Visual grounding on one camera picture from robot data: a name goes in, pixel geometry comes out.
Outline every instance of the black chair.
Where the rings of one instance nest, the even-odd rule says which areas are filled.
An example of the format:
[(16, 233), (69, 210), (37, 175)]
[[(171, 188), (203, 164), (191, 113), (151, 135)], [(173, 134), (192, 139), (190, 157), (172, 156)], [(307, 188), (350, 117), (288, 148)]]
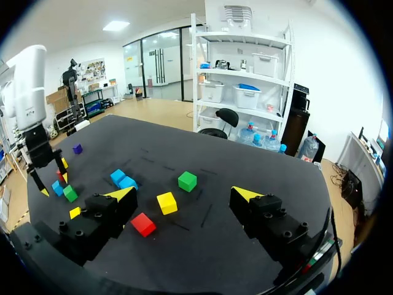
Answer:
[[(200, 130), (198, 133), (215, 136), (227, 140), (228, 137), (231, 135), (232, 127), (236, 128), (239, 123), (239, 115), (231, 109), (219, 109), (218, 111), (216, 111), (216, 116), (218, 118), (221, 118), (225, 122), (222, 130), (216, 128), (206, 128)], [(224, 132), (227, 124), (231, 125), (228, 135)]]

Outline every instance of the black mat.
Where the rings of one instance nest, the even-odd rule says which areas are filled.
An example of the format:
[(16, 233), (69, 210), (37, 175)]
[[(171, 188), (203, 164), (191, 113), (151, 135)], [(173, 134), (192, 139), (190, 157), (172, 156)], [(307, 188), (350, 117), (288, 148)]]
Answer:
[[(81, 143), (80, 155), (72, 151)], [(122, 169), (139, 185), (139, 208), (157, 230), (143, 238), (128, 223), (85, 267), (124, 284), (149, 290), (256, 294), (273, 286), (281, 266), (257, 240), (250, 240), (228, 207), (230, 188), (272, 192), (315, 235), (330, 206), (322, 173), (310, 163), (221, 138), (185, 132), (124, 117), (107, 116), (62, 141), (69, 183), (79, 198), (57, 197), (54, 161), (38, 171), (50, 191), (42, 195), (28, 179), (31, 222), (57, 230), (69, 210), (94, 192), (117, 188), (110, 174)], [(177, 186), (184, 171), (198, 177), (191, 193)], [(163, 216), (156, 196), (171, 191), (179, 211)], [(328, 264), (329, 275), (332, 264)]]

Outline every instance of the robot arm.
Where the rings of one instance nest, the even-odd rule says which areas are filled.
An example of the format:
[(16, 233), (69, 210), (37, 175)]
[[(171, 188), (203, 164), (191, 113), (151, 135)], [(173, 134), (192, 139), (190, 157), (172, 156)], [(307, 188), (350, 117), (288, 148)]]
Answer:
[(14, 72), (14, 91), (3, 99), (6, 114), (17, 118), (19, 130), (25, 136), (25, 144), (31, 159), (28, 173), (33, 177), (39, 190), (49, 196), (39, 179), (35, 168), (47, 166), (53, 159), (64, 179), (67, 171), (61, 160), (61, 150), (53, 150), (47, 132), (42, 126), (46, 118), (44, 74), (46, 48), (33, 45), (22, 50), (18, 56)]

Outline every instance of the ceiling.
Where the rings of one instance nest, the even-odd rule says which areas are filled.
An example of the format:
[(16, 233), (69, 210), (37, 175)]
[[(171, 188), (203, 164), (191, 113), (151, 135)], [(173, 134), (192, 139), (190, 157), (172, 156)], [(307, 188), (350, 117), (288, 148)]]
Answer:
[[(10, 32), (0, 57), (7, 61), (31, 44), (48, 52), (92, 42), (125, 40), (156, 26), (204, 15), (204, 0), (41, 0)], [(113, 20), (130, 22), (119, 32), (103, 31)]]

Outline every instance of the water bottle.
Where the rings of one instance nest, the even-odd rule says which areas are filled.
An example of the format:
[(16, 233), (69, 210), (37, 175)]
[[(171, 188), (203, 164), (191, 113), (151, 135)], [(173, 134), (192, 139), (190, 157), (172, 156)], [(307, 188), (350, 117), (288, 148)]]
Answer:
[(254, 123), (248, 122), (248, 127), (240, 130), (237, 142), (243, 144), (250, 144), (255, 134), (253, 128)]
[(254, 135), (254, 140), (251, 142), (251, 145), (256, 146), (257, 148), (262, 147), (262, 143), (260, 142), (260, 135), (258, 133)]
[(271, 137), (265, 141), (264, 149), (272, 152), (278, 152), (280, 150), (280, 142), (277, 140), (277, 130), (271, 131)]
[(278, 151), (279, 154), (285, 154), (285, 151), (287, 150), (287, 146), (285, 144), (280, 145), (280, 150)]
[(319, 147), (316, 137), (317, 135), (314, 133), (313, 136), (309, 136), (305, 139), (305, 142), (300, 149), (299, 155), (297, 156), (299, 159), (302, 159), (306, 162), (313, 161)]

